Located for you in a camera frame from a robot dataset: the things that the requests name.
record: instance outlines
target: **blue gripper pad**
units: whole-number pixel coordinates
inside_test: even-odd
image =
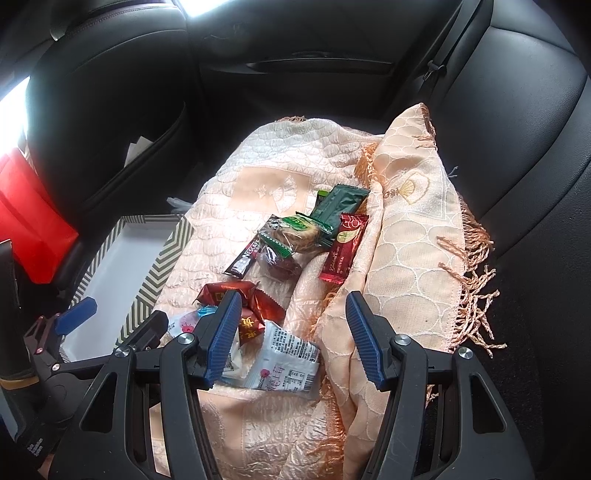
[[[201,322],[205,319],[212,319],[216,322],[219,319],[217,330],[211,338],[207,349],[207,364],[204,378],[210,382],[211,387],[214,382],[222,377],[241,314],[242,297],[237,291],[228,291],[224,295],[216,313],[206,315],[200,320]]]
[[[78,302],[58,318],[54,330],[58,335],[69,335],[96,313],[96,301],[91,297]]]
[[[347,295],[345,313],[365,375],[378,390],[385,389],[385,370],[389,366],[387,363],[391,362],[388,360],[391,359],[391,347],[387,333],[379,324],[383,319],[374,316],[359,291]]]

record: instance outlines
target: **nutrition label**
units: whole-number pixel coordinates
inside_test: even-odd
[[[320,353],[318,347],[313,343],[306,342],[283,329],[274,329],[271,338],[271,348],[277,352],[317,362]]]
[[[309,392],[314,382],[314,375],[289,370],[283,380],[284,390]]]

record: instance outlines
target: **seat belt buckle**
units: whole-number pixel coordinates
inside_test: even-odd
[[[435,65],[432,60],[430,60],[429,63],[427,63],[427,68],[427,73],[423,76],[424,82],[426,82],[434,72],[437,72],[441,75],[445,75],[447,71],[445,65]]]

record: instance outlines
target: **car back seat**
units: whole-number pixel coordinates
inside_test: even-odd
[[[489,320],[509,348],[487,368],[544,470],[589,431],[590,80],[532,0],[483,0],[423,100],[495,241]]]
[[[163,0],[58,0],[57,41],[27,88],[37,173],[82,240],[122,215],[168,213],[195,165],[186,20]],[[154,142],[125,166],[130,143]]]

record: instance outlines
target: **plastic bag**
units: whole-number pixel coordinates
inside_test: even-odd
[[[0,157],[0,241],[12,240],[14,257],[33,283],[51,282],[77,237],[21,152]]]
[[[305,253],[318,249],[320,235],[331,231],[327,225],[296,213],[289,217],[269,218],[259,232],[283,244],[291,253]]]
[[[185,202],[184,200],[178,199],[176,197],[168,197],[166,199],[166,203],[168,203],[173,208],[171,213],[179,213],[183,215],[187,213],[193,206],[192,203]]]
[[[260,233],[260,236],[264,244],[256,255],[256,261],[261,271],[279,281],[298,279],[301,275],[301,266],[291,252],[266,234]]]

